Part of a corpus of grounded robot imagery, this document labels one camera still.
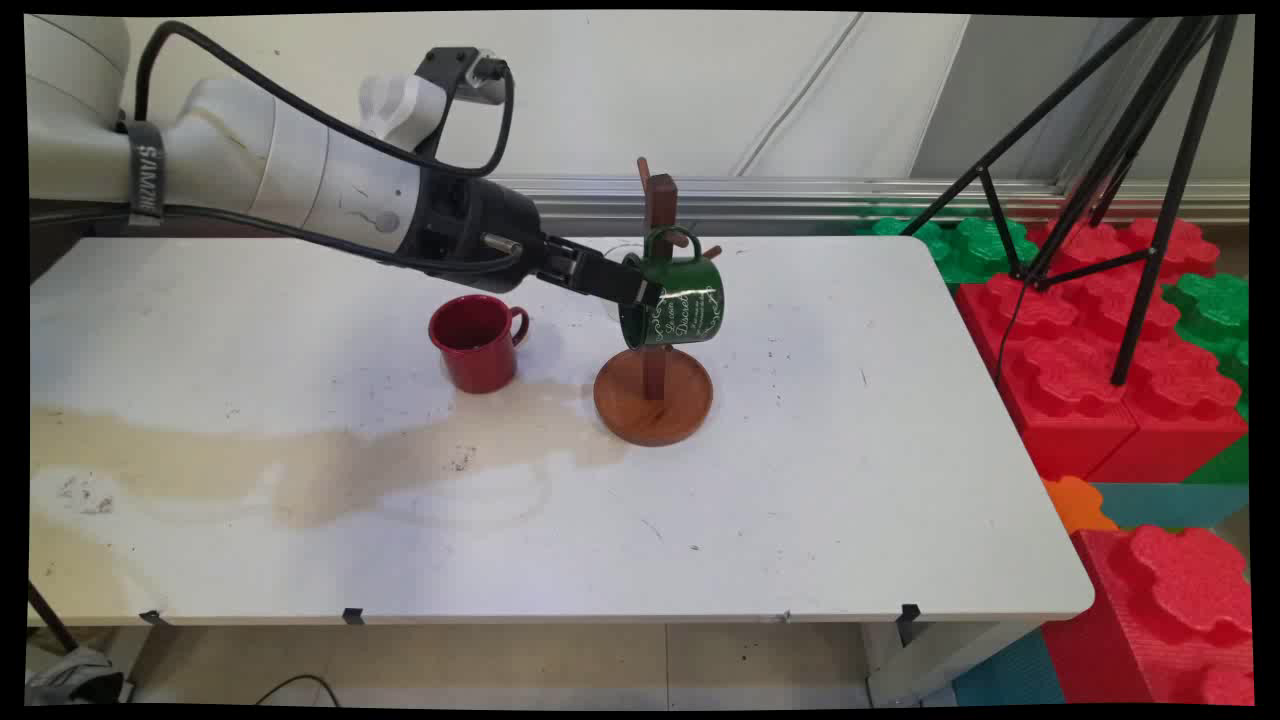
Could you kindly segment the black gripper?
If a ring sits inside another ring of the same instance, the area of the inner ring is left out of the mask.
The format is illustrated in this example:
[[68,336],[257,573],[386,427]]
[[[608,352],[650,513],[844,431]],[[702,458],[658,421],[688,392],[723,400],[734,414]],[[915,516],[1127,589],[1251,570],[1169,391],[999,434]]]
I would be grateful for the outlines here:
[[521,247],[513,265],[484,273],[429,275],[444,281],[524,281],[540,270],[548,283],[623,307],[655,306],[664,291],[639,266],[611,260],[567,238],[547,237],[534,202],[521,193],[483,178],[420,174],[417,205],[402,241],[403,258],[451,265],[507,259],[506,252],[486,245],[489,234]]

